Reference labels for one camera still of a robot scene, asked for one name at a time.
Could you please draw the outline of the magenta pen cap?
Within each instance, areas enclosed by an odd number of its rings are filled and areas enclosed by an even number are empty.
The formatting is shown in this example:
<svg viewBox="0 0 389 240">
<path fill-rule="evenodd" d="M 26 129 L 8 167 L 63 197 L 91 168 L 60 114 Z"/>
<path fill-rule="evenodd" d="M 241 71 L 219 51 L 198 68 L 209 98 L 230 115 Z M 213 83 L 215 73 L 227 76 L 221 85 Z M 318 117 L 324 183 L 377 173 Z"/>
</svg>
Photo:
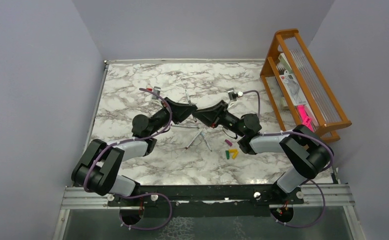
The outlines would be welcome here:
<svg viewBox="0 0 389 240">
<path fill-rule="evenodd" d="M 230 147 L 233 146 L 232 142 L 231 142 L 230 140 L 228 140 L 228 139 L 225 139 L 224 142 L 225 142 L 228 146 L 230 146 Z"/>
</svg>

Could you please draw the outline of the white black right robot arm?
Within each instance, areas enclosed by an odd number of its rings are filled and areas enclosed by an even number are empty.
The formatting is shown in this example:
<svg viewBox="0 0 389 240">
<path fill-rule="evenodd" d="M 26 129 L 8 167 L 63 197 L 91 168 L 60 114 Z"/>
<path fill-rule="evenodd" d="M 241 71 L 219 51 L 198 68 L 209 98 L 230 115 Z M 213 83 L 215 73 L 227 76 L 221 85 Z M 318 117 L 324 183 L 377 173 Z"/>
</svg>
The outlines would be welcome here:
<svg viewBox="0 0 389 240">
<path fill-rule="evenodd" d="M 291 167 L 273 183 L 269 193 L 276 203 L 284 203 L 298 186 L 313 180 L 333 163 L 333 150 L 306 125 L 297 125 L 289 131 L 261 133 L 260 119 L 255 113 L 237 117 L 228 111 L 224 101 L 198 109 L 193 116 L 207 127 L 222 126 L 239 136 L 237 143 L 245 154 L 284 153 L 287 156 Z"/>
</svg>

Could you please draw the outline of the white marker pen green cap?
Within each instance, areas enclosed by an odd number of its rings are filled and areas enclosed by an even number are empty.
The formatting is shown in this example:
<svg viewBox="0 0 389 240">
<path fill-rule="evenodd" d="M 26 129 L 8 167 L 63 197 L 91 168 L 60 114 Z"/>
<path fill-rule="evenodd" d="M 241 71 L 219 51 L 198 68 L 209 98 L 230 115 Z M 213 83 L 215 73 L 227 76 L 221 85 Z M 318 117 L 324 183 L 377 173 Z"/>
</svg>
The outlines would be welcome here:
<svg viewBox="0 0 389 240">
<path fill-rule="evenodd" d="M 190 97 L 190 95 L 189 95 L 189 93 L 188 93 L 187 90 L 185 90 L 185 96 L 186 96 L 186 99 L 187 99 L 188 104 L 189 104 L 190 106 L 192 106 L 193 103 L 192 103 L 192 101 L 191 101 L 191 97 Z"/>
</svg>

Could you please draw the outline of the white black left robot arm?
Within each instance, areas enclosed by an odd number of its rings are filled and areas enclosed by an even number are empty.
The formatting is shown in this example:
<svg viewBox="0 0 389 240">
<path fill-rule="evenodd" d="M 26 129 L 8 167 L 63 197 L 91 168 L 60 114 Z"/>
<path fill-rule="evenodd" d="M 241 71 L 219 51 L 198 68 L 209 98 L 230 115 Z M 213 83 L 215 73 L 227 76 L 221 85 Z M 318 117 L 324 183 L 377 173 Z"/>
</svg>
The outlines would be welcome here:
<svg viewBox="0 0 389 240">
<path fill-rule="evenodd" d="M 106 143 L 100 139 L 92 140 L 83 152 L 71 174 L 71 180 L 84 190 L 100 196 L 120 195 L 127 205 L 139 201 L 138 183 L 119 175 L 123 161 L 145 157 L 155 148 L 156 136 L 164 133 L 171 123 L 179 124 L 186 120 L 197 106 L 178 103 L 169 98 L 162 99 L 163 107 L 153 114 L 136 115 L 132 120 L 132 138 Z"/>
</svg>

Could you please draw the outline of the white marker pen magenta end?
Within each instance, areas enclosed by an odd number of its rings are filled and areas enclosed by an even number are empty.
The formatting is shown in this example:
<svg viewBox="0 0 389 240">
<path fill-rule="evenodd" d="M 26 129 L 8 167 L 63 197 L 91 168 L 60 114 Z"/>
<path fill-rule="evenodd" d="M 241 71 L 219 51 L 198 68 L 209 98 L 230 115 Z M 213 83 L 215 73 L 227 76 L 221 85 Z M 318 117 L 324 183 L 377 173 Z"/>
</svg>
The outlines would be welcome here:
<svg viewBox="0 0 389 240">
<path fill-rule="evenodd" d="M 200 129 L 198 126 L 194 125 L 179 125 L 179 124 L 171 124 L 170 125 L 173 128 L 184 128 L 184 129 Z"/>
</svg>

